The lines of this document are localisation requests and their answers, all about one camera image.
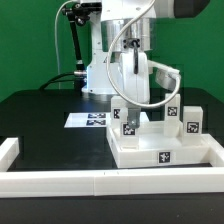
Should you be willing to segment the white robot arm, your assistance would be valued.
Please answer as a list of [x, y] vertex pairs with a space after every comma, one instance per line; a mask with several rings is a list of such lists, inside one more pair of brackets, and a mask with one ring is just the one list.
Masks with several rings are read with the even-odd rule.
[[127, 123], [137, 129], [140, 110], [151, 108], [149, 70], [162, 73], [161, 85], [176, 95], [179, 71], [147, 59], [151, 50], [151, 22], [156, 18], [194, 18], [210, 0], [71, 0], [62, 12], [71, 27], [93, 25], [92, 62], [77, 60], [78, 76], [87, 78], [87, 91], [97, 95], [117, 93], [128, 107]]

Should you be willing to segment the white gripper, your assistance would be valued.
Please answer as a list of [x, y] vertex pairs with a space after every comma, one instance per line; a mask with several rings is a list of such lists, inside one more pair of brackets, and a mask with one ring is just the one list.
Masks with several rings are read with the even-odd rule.
[[[111, 63], [107, 62], [107, 76], [117, 94], [136, 107], [148, 107], [150, 90], [146, 54], [138, 52], [137, 62], [134, 62], [133, 50], [121, 53], [117, 70], [118, 74], [115, 75], [111, 70]], [[128, 109], [127, 122], [130, 128], [138, 128], [140, 126], [139, 108]]]

